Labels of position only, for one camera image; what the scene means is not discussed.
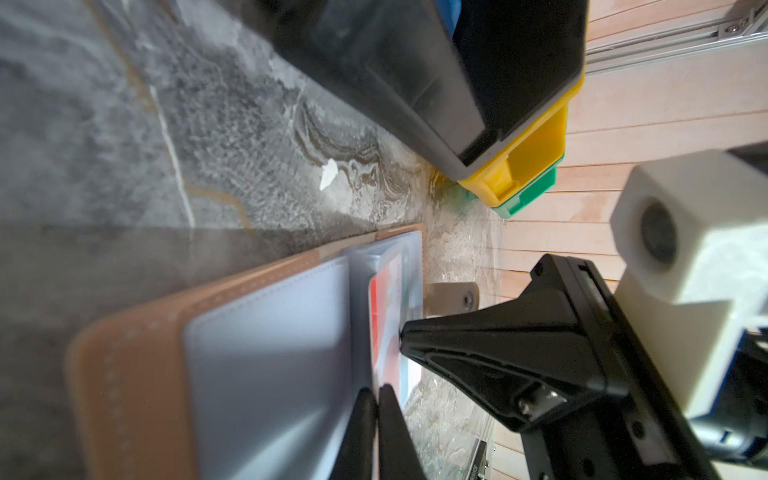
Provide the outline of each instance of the marble surface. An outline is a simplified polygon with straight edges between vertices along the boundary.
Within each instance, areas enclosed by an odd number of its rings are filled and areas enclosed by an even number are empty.
[[[62,358],[101,316],[413,221],[428,280],[487,274],[490,210],[277,57],[242,4],[0,2],[0,478],[85,476]]]

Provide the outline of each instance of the leather cover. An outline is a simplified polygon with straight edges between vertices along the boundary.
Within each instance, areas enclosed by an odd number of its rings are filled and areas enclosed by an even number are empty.
[[[80,333],[69,346],[65,375],[91,478],[200,478],[185,326],[344,248],[415,230],[423,233],[423,225],[330,243],[116,313]]]

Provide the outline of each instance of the metal bracket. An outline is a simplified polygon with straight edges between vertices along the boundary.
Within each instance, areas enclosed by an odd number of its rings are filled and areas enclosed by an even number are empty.
[[[744,18],[679,28],[587,50],[586,74],[765,40],[768,40],[768,0],[750,9]]]

